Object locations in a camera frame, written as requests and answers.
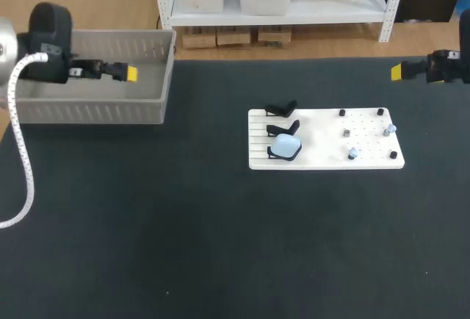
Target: gray plastic basket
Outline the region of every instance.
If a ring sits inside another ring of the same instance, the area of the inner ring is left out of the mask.
[[[73,32],[79,59],[126,62],[137,67],[137,82],[69,79],[67,84],[21,80],[17,107],[21,123],[161,124],[173,70],[173,30]],[[0,87],[6,104],[6,85]]]

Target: light blue object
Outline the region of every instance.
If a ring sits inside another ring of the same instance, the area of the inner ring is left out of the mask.
[[[298,137],[288,134],[279,134],[271,146],[271,152],[281,157],[290,158],[297,153],[302,143]]]
[[[350,154],[349,154],[348,157],[349,157],[350,160],[353,160],[353,159],[355,159],[356,157],[359,157],[359,151],[358,151],[358,149],[356,149],[356,148],[351,148],[351,149],[350,149]]]
[[[389,126],[387,126],[387,129],[385,129],[385,131],[383,132],[383,136],[388,137],[391,133],[395,133],[396,131],[397,131],[396,126],[394,126],[393,124],[390,124]]]

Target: white pegboard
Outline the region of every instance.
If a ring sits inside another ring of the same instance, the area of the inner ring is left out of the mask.
[[[248,112],[249,163],[253,170],[383,170],[399,169],[405,165],[397,134],[383,136],[392,123],[389,111],[377,115],[378,108],[295,110],[289,118],[266,116],[264,110]],[[273,124],[288,129],[295,120],[300,128],[295,133],[302,142],[302,150],[294,161],[269,159],[267,147],[275,137],[268,137],[266,125]],[[345,129],[350,137],[344,137]],[[348,159],[349,150],[355,147],[359,157]],[[396,159],[390,153],[398,153]]]

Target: wooden floor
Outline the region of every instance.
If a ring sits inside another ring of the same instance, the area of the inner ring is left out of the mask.
[[[17,32],[28,27],[29,14],[40,1],[66,6],[76,29],[155,29],[156,0],[1,0],[0,16]],[[378,43],[380,24],[296,26],[287,49],[252,46],[242,49],[185,50],[179,60],[290,60],[328,57],[395,57],[426,55],[436,49],[458,49],[458,22],[396,24],[389,43]],[[7,115],[0,112],[0,136]]]

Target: white cable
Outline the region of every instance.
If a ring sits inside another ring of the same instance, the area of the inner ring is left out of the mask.
[[[45,53],[36,53],[24,57],[20,60],[13,68],[13,72],[10,75],[8,81],[8,110],[10,111],[10,120],[15,134],[16,144],[20,151],[21,161],[23,163],[24,175],[26,177],[26,202],[24,203],[23,209],[12,219],[8,221],[0,222],[0,229],[6,229],[7,227],[13,226],[15,223],[20,222],[26,216],[28,211],[31,209],[32,202],[35,199],[35,180],[32,175],[31,162],[29,161],[28,151],[24,144],[23,133],[21,132],[20,121],[18,120],[18,111],[16,110],[16,83],[22,70],[29,64],[34,62],[47,62],[48,55]]]

